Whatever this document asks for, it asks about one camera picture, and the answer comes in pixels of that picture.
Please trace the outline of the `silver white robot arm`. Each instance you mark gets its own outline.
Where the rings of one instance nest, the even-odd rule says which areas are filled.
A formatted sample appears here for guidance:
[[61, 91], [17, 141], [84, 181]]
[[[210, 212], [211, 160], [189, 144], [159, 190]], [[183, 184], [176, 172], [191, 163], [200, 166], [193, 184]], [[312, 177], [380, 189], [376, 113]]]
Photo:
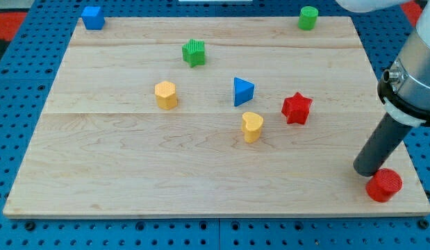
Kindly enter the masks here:
[[377, 91], [395, 121], [430, 126], [430, 1], [394, 63], [383, 73]]

